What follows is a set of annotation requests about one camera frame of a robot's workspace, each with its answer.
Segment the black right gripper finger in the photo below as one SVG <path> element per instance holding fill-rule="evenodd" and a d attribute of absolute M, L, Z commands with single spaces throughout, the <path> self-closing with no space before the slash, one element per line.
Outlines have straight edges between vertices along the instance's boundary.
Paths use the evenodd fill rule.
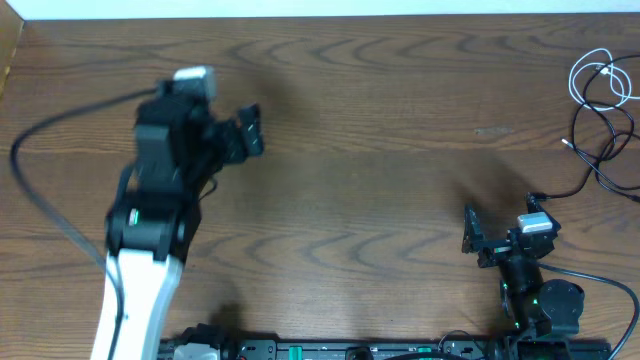
<path fill-rule="evenodd" d="M 561 225 L 559 222 L 551 216 L 542 206 L 542 203 L 547 200 L 547 197 L 541 193 L 527 193 L 525 195 L 525 202 L 527 207 L 527 214 L 535 212 L 545 212 L 553 222 L 554 226 L 552 230 L 560 230 Z"/>
<path fill-rule="evenodd" d="M 479 252 L 486 241 L 485 233 L 481 229 L 476 211 L 467 204 L 464 208 L 464 234 L 461 251 L 463 253 Z"/>

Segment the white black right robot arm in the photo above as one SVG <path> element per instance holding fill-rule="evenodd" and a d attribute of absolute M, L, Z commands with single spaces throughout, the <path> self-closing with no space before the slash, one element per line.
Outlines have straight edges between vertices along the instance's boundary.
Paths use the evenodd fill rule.
<path fill-rule="evenodd" d="M 571 358 L 568 338 L 579 332 L 584 311 L 584 290 L 562 279 L 544 280 L 538 262 L 554 250 L 561 225 L 532 194 L 527 212 L 501 239 L 489 239 L 472 206 L 464 208 L 461 251 L 478 255 L 480 268 L 496 267 L 501 276 L 503 311 L 516 331 L 492 339 L 483 355 L 487 359 Z"/>

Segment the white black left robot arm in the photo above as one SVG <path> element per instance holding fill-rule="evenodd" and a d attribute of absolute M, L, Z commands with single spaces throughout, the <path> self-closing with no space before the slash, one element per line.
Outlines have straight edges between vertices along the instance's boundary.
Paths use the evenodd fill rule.
<path fill-rule="evenodd" d="M 203 188 L 223 166 L 264 152 L 258 104 L 218 121 L 211 101 L 169 82 L 137 108 L 137 159 L 122 171 L 105 219 L 108 273 L 94 359 L 157 357 Z"/>

